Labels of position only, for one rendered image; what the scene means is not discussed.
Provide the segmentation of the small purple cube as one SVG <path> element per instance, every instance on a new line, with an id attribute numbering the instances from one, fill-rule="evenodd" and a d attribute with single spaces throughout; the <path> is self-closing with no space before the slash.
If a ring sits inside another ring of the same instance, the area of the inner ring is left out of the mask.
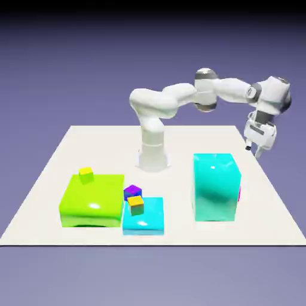
<path id="1" fill-rule="evenodd" d="M 142 189 L 135 185 L 130 185 L 124 189 L 124 200 L 127 201 L 129 197 L 141 196 Z"/>

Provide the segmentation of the small yellow-green cube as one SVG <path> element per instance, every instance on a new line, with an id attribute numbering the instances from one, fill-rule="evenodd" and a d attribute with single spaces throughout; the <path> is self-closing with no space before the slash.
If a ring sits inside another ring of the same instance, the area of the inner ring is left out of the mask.
<path id="1" fill-rule="evenodd" d="M 79 169 L 78 176 L 83 185 L 94 181 L 94 174 L 91 167 L 83 167 Z"/>

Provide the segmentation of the small orange cube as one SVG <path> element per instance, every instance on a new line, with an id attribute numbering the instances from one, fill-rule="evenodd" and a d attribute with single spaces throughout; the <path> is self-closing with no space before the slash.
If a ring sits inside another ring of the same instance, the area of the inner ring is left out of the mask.
<path id="1" fill-rule="evenodd" d="M 141 195 L 129 197 L 127 202 L 130 214 L 132 216 L 141 215 L 144 213 L 144 201 Z"/>

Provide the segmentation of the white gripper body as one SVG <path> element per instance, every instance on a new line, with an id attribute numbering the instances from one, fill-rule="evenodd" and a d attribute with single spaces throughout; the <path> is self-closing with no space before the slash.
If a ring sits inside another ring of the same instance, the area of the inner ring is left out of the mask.
<path id="1" fill-rule="evenodd" d="M 248 119 L 244 128 L 244 137 L 255 143 L 257 146 L 263 146 L 265 150 L 270 150 L 275 142 L 277 127 L 274 124 L 260 124 L 255 120 Z"/>

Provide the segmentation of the large tall cyan box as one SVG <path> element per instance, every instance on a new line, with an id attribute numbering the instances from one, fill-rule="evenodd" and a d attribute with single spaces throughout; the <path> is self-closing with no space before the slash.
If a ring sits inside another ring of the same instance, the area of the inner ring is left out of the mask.
<path id="1" fill-rule="evenodd" d="M 193 179 L 195 221 L 233 221 L 240 196 L 241 173 L 232 154 L 194 154 Z"/>

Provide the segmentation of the large flat cyan box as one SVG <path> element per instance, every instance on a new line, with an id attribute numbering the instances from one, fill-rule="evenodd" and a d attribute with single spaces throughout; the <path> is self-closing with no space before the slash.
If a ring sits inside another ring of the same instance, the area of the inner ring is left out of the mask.
<path id="1" fill-rule="evenodd" d="M 164 234 L 164 203 L 162 197 L 143 198 L 143 213 L 132 215 L 128 202 L 124 204 L 123 234 L 124 235 L 163 235 Z"/>

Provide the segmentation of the large lime green box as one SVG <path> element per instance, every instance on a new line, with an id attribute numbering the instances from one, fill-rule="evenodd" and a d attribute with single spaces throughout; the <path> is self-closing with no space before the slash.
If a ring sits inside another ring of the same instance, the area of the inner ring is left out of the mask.
<path id="1" fill-rule="evenodd" d="M 120 227 L 124 175 L 94 175 L 83 183 L 72 175 L 59 204 L 63 227 Z"/>

